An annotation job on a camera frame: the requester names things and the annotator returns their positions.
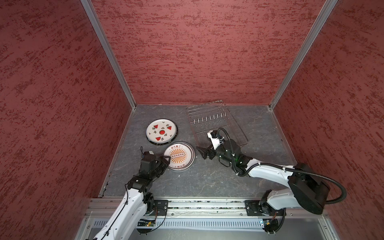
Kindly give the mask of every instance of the gray tabletop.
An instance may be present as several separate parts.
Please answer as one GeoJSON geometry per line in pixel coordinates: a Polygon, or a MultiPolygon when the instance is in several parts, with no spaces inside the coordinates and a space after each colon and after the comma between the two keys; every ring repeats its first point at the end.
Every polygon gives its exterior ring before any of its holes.
{"type": "MultiPolygon", "coordinates": [[[[151,144],[146,136],[147,126],[154,120],[166,118],[176,123],[179,133],[174,141],[196,147],[196,142],[185,112],[186,105],[138,105],[131,119],[128,134],[114,164],[104,196],[123,196],[124,184],[140,168],[141,152],[153,151],[161,155],[167,146],[151,144]]],[[[242,153],[258,160],[275,164],[294,164],[285,151],[282,139],[266,106],[229,106],[239,126],[248,138],[242,153]]],[[[151,192],[155,197],[261,197],[268,189],[284,186],[255,177],[238,177],[230,168],[213,160],[204,160],[195,148],[197,158],[192,167],[183,172],[167,169],[154,181],[151,192]]]]}

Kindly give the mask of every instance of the transparent dish rack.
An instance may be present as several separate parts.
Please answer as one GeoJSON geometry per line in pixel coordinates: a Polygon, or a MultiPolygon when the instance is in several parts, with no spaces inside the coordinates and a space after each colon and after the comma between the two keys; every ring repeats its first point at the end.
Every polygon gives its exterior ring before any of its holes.
{"type": "Polygon", "coordinates": [[[222,100],[189,106],[186,111],[196,146],[208,147],[211,144],[207,136],[208,131],[217,130],[219,127],[223,127],[239,146],[248,143],[247,137],[222,100]]]}

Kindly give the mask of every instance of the orange sunburst pattern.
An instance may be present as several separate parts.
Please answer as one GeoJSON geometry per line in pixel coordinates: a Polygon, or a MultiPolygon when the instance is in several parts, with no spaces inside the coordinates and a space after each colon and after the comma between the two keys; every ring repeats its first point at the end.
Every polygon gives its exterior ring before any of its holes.
{"type": "Polygon", "coordinates": [[[187,153],[180,148],[173,149],[169,155],[170,155],[170,160],[176,164],[180,164],[184,162],[185,159],[187,158],[187,153]]]}

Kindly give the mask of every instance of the red textured wall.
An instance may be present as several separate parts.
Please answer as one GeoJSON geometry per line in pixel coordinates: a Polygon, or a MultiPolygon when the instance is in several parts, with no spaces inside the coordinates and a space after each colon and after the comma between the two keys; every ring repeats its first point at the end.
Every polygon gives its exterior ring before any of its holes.
{"type": "Polygon", "coordinates": [[[324,0],[93,0],[137,103],[269,104],[324,0]]]}
{"type": "Polygon", "coordinates": [[[383,12],[339,0],[275,108],[296,159],[347,188],[327,207],[345,240],[384,239],[383,12]]]}
{"type": "Polygon", "coordinates": [[[0,239],[72,240],[130,106],[79,0],[0,7],[0,239]]]}

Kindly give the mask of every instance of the white plate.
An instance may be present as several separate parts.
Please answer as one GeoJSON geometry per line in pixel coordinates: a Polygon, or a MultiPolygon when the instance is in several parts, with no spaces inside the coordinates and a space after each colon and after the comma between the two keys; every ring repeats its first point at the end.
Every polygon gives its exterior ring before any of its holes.
{"type": "Polygon", "coordinates": [[[163,145],[172,142],[177,135],[177,126],[168,119],[158,119],[149,124],[147,139],[153,144],[163,145]]]}
{"type": "Polygon", "coordinates": [[[171,157],[168,167],[175,171],[186,170],[195,161],[194,149],[185,142],[172,144],[165,150],[163,155],[171,157]]]}

